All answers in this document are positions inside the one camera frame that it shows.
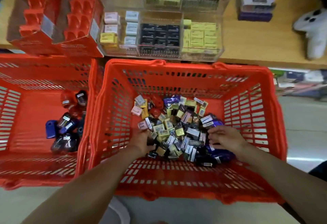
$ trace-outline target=display rack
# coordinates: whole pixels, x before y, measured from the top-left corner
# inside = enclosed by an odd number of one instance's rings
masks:
[[[105,12],[118,13],[120,18],[115,23],[118,25],[118,31],[115,33],[117,37],[110,42],[106,41],[107,43],[101,42],[106,55],[215,62],[224,51],[222,15],[229,0],[101,1]],[[128,24],[125,19],[126,11],[139,13],[136,42],[133,45],[125,44]],[[210,39],[204,39],[205,28],[209,26],[212,28],[212,36]],[[203,34],[203,37],[194,36],[193,41],[188,40],[191,39],[188,33],[195,29],[198,34]]]

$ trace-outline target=plastic basket grid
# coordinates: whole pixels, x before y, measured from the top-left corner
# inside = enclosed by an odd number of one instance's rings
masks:
[[[237,128],[249,143],[286,160],[282,112],[267,68],[112,59],[106,64],[103,88],[96,101],[90,168],[128,144],[140,121],[130,113],[134,97],[151,93],[206,100],[207,113]],[[203,168],[182,160],[137,159],[126,170],[116,194],[148,200],[188,197],[223,203],[283,202],[263,178],[237,160]]]
[[[90,158],[89,134],[103,80],[96,59],[0,56],[0,186],[61,186],[82,174]],[[47,120],[65,109],[62,89],[88,90],[84,134],[77,153],[53,155],[45,138]]]

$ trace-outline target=forearm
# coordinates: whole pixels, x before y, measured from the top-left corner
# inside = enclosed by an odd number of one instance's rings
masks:
[[[123,149],[56,191],[34,210],[23,224],[98,223],[121,176],[138,157],[134,147]]]
[[[250,164],[307,224],[326,223],[327,182],[247,145],[237,156]]]

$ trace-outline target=basket handle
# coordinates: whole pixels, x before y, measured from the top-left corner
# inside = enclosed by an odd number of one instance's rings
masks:
[[[158,66],[158,65],[166,65],[166,61],[164,59],[155,59],[151,61],[150,66]]]
[[[222,62],[213,63],[212,67],[215,68],[215,69],[224,69],[224,70],[228,69],[227,65],[225,63],[222,63]]]

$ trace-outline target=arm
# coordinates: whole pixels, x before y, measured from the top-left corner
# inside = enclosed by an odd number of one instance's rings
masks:
[[[148,134],[132,137],[125,149],[57,190],[22,224],[98,223],[128,166],[154,149],[146,145]]]
[[[248,144],[234,128],[209,130],[215,148],[230,150],[258,172],[307,224],[326,223],[327,182],[311,176]]]

